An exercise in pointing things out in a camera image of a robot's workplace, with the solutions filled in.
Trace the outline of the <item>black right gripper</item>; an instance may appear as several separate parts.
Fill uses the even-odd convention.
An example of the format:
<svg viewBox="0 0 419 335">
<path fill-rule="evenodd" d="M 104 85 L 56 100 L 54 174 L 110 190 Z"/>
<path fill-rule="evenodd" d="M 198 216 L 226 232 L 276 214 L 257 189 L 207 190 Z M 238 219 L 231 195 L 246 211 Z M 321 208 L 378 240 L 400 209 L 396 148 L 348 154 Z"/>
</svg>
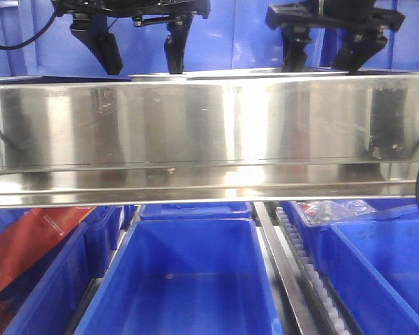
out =
<svg viewBox="0 0 419 335">
<path fill-rule="evenodd" d="M 380 29 L 399 31 L 405 15 L 376 7 L 375 1 L 296 1 L 269 5 L 265 17 L 271 29 L 281 29 L 283 72 L 301 72 L 307 61 L 310 28 L 348 29 L 332 68 L 355 75 L 388 43 Z"/>
</svg>

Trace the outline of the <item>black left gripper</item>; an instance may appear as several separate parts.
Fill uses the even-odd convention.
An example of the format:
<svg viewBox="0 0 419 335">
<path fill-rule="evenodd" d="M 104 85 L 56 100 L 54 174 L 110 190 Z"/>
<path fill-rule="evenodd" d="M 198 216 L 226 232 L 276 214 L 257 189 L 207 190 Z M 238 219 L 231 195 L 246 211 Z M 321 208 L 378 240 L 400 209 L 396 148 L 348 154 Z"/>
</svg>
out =
<svg viewBox="0 0 419 335">
<path fill-rule="evenodd" d="M 135 27 L 167 23 L 169 35 L 164 43 L 168 72 L 184 72 L 184 55 L 193 17 L 208 18 L 208 0 L 170 1 L 53 1 L 58 16 L 70 14 L 75 19 L 70 30 L 98 60 L 108 75 L 118 75 L 123 68 L 115 35 L 109 32 L 107 20 L 97 16 L 131 18 Z"/>
</svg>

